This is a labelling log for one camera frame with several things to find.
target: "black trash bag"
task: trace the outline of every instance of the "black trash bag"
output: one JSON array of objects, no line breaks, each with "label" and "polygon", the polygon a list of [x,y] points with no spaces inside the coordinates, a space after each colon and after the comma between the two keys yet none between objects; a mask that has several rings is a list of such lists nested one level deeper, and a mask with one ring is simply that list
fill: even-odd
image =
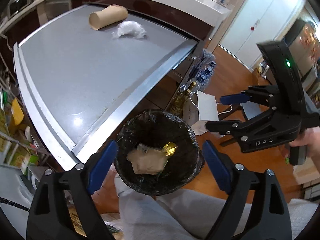
[{"label": "black trash bag", "polygon": [[[161,110],[147,110],[128,121],[118,134],[119,152],[115,167],[127,186],[145,195],[159,196],[176,191],[199,174],[204,158],[193,130],[186,122]],[[127,155],[139,143],[162,149],[173,142],[177,150],[159,175],[135,174]]]}]

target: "gray fabric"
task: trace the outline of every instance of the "gray fabric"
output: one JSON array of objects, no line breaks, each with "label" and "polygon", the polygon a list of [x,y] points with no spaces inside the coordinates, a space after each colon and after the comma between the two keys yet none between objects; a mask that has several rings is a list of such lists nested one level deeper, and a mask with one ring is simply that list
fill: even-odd
[{"label": "gray fabric", "polygon": [[[115,184],[125,240],[204,239],[217,220],[225,200],[193,190],[179,189],[156,201],[130,189],[120,177]],[[288,204],[292,239],[309,222],[318,204],[293,199]],[[236,234],[244,230],[251,204],[246,204]]]}]

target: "gold bottle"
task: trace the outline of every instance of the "gold bottle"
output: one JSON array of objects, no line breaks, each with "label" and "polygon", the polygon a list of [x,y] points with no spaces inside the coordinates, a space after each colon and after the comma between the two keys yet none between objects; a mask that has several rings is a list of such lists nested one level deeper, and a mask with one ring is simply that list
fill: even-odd
[{"label": "gold bottle", "polygon": [[190,84],[190,86],[189,86],[188,89],[192,92],[193,89],[196,87],[196,84],[197,84],[197,82],[196,82],[196,81],[193,81],[193,82]]},{"label": "gold bottle", "polygon": [[168,112],[172,113],[176,116],[182,117],[182,111],[185,101],[189,98],[189,95],[191,93],[190,89],[187,89],[184,92],[179,93],[172,101]]}]

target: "white door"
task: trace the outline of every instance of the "white door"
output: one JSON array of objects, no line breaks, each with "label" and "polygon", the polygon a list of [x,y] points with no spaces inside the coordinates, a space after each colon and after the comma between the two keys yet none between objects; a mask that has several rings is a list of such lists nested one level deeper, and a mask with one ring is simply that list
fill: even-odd
[{"label": "white door", "polygon": [[292,17],[299,0],[273,0],[271,6],[263,15],[260,23],[250,37],[235,54],[248,68],[251,68],[261,53],[257,43],[274,40],[285,28]]},{"label": "white door", "polygon": [[273,0],[246,0],[220,45],[236,55],[249,36],[251,27],[262,18]]}]

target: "gray countertop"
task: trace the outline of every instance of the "gray countertop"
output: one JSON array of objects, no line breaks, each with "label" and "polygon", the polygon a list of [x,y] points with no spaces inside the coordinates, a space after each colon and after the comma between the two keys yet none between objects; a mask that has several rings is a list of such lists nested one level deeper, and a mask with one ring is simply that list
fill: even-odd
[{"label": "gray countertop", "polygon": [[[102,8],[82,6],[69,11],[37,29],[14,51],[18,81],[27,87],[27,91],[21,86],[20,90],[28,111],[32,108],[28,104],[34,104],[67,154],[77,155],[82,150],[82,162],[196,45],[196,41],[135,15],[126,20],[142,24],[147,36],[112,38],[116,24],[99,31],[89,27],[89,14],[98,10]],[[95,136],[108,119],[112,125],[105,128],[104,138],[101,131]],[[45,141],[47,132],[36,129]],[[87,143],[94,147],[84,149]]]}]

